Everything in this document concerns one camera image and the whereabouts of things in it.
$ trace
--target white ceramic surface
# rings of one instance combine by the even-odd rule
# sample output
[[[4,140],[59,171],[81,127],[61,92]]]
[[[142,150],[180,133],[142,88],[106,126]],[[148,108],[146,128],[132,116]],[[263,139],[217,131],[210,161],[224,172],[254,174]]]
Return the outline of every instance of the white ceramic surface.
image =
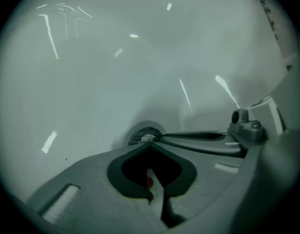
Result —
[[[285,74],[258,0],[23,0],[0,38],[0,176],[25,201],[139,122],[226,129]]]

